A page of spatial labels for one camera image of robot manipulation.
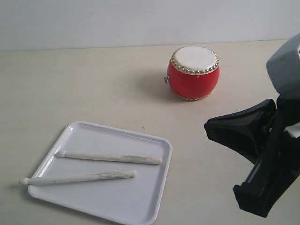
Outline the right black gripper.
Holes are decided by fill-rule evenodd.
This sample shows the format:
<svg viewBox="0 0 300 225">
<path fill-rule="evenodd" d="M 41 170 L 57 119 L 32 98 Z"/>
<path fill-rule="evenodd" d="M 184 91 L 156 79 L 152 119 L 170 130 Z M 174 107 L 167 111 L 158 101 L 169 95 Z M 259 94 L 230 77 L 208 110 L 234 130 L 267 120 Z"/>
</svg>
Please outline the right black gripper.
<svg viewBox="0 0 300 225">
<path fill-rule="evenodd" d="M 255 164 L 233 192 L 241 210 L 266 218 L 300 175 L 299 94 L 279 95 L 277 109 L 274 100 L 266 99 L 246 110 L 211 118 L 204 129 L 208 139 Z"/>
</svg>

